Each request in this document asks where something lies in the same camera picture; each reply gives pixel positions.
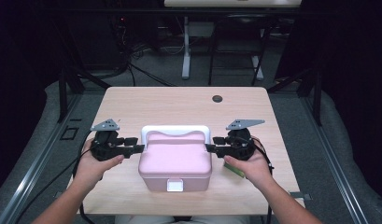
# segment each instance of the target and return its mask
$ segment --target human hand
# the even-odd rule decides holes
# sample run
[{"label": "human hand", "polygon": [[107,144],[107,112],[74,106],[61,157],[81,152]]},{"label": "human hand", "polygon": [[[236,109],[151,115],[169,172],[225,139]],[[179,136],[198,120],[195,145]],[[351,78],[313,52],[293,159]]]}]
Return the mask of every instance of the human hand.
[{"label": "human hand", "polygon": [[[257,147],[262,148],[258,139],[254,138],[254,143]],[[240,161],[231,156],[223,158],[228,164],[241,170],[246,175],[246,178],[257,188],[261,189],[263,184],[267,184],[268,180],[273,180],[267,162],[259,150],[255,150],[254,154],[247,161]]]},{"label": "human hand", "polygon": [[82,153],[85,151],[86,153],[80,158],[77,174],[71,184],[71,186],[77,186],[86,192],[95,187],[105,171],[120,164],[124,159],[123,155],[119,155],[107,161],[98,161],[90,152],[92,140],[86,141],[83,147]]}]

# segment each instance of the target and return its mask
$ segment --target handheld controller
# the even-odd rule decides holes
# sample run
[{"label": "handheld controller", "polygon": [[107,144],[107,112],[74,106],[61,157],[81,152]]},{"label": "handheld controller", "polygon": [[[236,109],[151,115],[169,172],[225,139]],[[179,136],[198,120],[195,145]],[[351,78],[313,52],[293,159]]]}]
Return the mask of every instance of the handheld controller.
[{"label": "handheld controller", "polygon": [[215,145],[206,144],[206,149],[216,153],[218,158],[229,155],[247,161],[257,149],[247,127],[261,123],[264,123],[263,119],[237,119],[226,127],[230,130],[227,137],[213,137]]},{"label": "handheld controller", "polygon": [[99,161],[106,161],[119,155],[129,159],[135,153],[142,153],[144,145],[138,145],[138,138],[118,138],[120,127],[114,120],[108,119],[91,128],[97,131],[92,141],[92,155]]}]

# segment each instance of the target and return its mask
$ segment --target wooden table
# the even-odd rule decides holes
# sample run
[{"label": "wooden table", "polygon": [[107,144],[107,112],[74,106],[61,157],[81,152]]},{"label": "wooden table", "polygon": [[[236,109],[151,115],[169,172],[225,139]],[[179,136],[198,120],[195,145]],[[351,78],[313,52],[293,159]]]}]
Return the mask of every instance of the wooden table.
[{"label": "wooden table", "polygon": [[[214,95],[223,100],[215,103]],[[299,191],[275,113],[266,90],[237,87],[113,87],[106,91],[94,124],[114,119],[120,137],[138,137],[145,125],[206,125],[211,136],[227,136],[235,119],[264,119],[250,127],[261,138],[275,166],[275,180],[287,191]],[[267,201],[245,178],[213,157],[207,191],[151,192],[138,173],[140,154],[107,171],[84,200],[87,214],[133,215],[265,215]]]}]

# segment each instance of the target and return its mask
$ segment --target pink box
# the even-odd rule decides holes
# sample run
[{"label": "pink box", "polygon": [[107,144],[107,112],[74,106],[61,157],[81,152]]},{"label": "pink box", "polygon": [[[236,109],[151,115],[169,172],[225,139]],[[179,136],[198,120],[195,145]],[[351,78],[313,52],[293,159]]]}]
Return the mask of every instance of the pink box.
[{"label": "pink box", "polygon": [[152,191],[207,190],[212,172],[205,144],[210,131],[200,125],[145,126],[138,172]]}]

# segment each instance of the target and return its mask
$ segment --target white latch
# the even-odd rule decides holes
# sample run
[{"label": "white latch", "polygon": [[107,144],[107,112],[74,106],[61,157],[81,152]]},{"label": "white latch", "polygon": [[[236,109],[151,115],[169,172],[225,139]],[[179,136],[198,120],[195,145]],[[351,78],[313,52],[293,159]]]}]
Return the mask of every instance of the white latch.
[{"label": "white latch", "polygon": [[168,179],[167,180],[167,191],[171,192],[181,192],[184,191],[184,182],[182,179]]}]

